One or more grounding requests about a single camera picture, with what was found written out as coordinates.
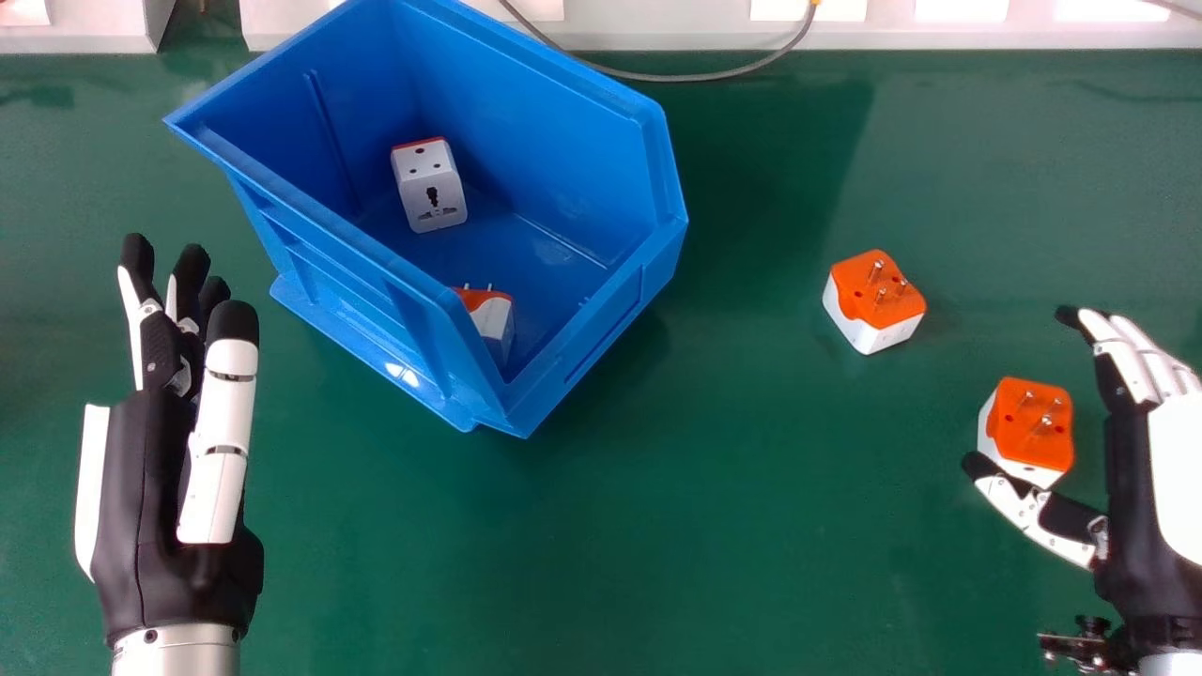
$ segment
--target gray cable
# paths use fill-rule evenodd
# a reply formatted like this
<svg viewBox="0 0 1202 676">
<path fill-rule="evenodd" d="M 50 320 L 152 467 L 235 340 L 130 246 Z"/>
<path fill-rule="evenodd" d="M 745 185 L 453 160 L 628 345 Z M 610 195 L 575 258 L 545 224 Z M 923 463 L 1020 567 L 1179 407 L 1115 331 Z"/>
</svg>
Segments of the gray cable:
<svg viewBox="0 0 1202 676">
<path fill-rule="evenodd" d="M 750 64 L 746 64 L 744 66 L 739 66 L 737 69 L 730 69 L 730 70 L 718 71 L 718 72 L 690 73 L 690 75 L 653 75 L 653 73 L 624 71 L 624 70 L 620 70 L 620 69 L 611 69 L 609 66 L 602 66 L 601 64 L 595 64 L 593 61 L 589 61 L 588 59 L 582 59 L 582 58 L 572 54 L 567 49 L 564 49 L 563 47 L 559 46 L 558 42 L 555 42 L 554 40 L 552 40 L 551 36 L 548 36 L 546 32 L 538 30 L 538 28 L 536 25 L 534 25 L 534 23 L 531 23 L 530 19 L 525 18 L 524 16 L 522 16 L 522 12 L 519 12 L 518 8 L 514 7 L 513 4 L 510 0 L 498 0 L 498 2 L 500 2 L 501 6 L 505 7 L 505 10 L 508 13 L 513 14 L 513 18 L 517 19 L 518 23 L 522 24 L 523 28 L 525 28 L 526 30 L 530 31 L 530 35 L 534 35 L 535 37 L 537 37 L 540 41 L 542 41 L 543 45 L 551 47 L 552 49 L 555 49 L 557 52 L 560 52 L 561 54 L 567 54 L 569 57 L 576 59 L 577 61 L 581 61 L 582 64 L 591 66 L 591 67 L 594 67 L 594 69 L 596 69 L 596 70 L 599 70 L 599 71 L 601 71 L 601 72 L 603 72 L 606 75 L 609 75 L 609 76 L 613 76 L 613 77 L 620 77 L 623 79 L 633 79 L 633 81 L 638 81 L 638 82 L 678 82 L 678 83 L 679 82 L 713 82 L 715 79 L 727 79 L 727 78 L 731 78 L 731 77 L 738 77 L 740 75 L 746 75 L 749 72 L 755 72 L 755 71 L 757 71 L 757 70 L 760 70 L 760 69 L 762 69 L 762 67 L 764 67 L 764 66 L 767 66 L 769 64 L 773 64 L 773 63 L 780 60 L 781 57 L 784 57 L 785 54 L 789 54 L 790 52 L 792 52 L 793 47 L 797 47 L 797 43 L 799 43 L 802 41 L 802 38 L 805 37 L 805 34 L 808 34 L 810 31 L 810 24 L 814 23 L 814 12 L 817 11 L 817 2 L 815 0 L 810 0 L 809 2 L 807 2 L 808 7 L 805 8 L 805 16 L 802 18 L 802 25 L 797 29 L 797 35 L 795 35 L 792 40 L 790 40 L 789 42 L 786 42 L 784 47 L 781 47 L 780 49 L 776 49 L 772 54 L 768 54 L 767 57 L 764 57 L 764 58 L 762 58 L 762 59 L 760 59 L 757 61 L 751 61 Z"/>
<path fill-rule="evenodd" d="M 1196 22 L 1202 22 L 1202 12 L 1200 12 L 1197 10 L 1190 10 L 1189 7 L 1186 7 L 1184 5 L 1178 5 L 1177 2 L 1170 2 L 1168 0 L 1143 0 L 1143 1 L 1147 2 L 1147 4 L 1149 4 L 1149 5 L 1155 5 L 1158 7 L 1164 7 L 1164 8 L 1168 10 L 1168 11 L 1171 11 L 1171 12 L 1177 12 L 1178 14 L 1180 14 L 1183 17 L 1189 17 L 1189 18 L 1196 20 Z"/>
</svg>

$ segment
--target robotic arm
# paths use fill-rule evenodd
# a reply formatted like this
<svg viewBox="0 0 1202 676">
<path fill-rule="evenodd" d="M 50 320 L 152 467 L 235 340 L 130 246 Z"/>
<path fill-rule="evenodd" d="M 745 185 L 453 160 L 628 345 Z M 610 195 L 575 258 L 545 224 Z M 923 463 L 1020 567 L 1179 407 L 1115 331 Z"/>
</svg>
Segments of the robotic arm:
<svg viewBox="0 0 1202 676">
<path fill-rule="evenodd" d="M 189 245 L 163 303 L 154 249 L 125 238 L 135 392 L 84 409 L 75 550 L 100 592 L 114 676 L 237 675 L 262 592 L 263 546 L 242 517 L 258 318 L 208 271 Z"/>
<path fill-rule="evenodd" d="M 1094 574 L 1124 625 L 1078 617 L 1075 636 L 1041 634 L 1049 659 L 1082 672 L 1202 674 L 1202 383 L 1131 320 L 1064 307 L 1094 354 L 1106 420 L 1108 512 L 1011 475 L 980 447 L 963 468 L 989 503 L 1041 546 Z"/>
</svg>

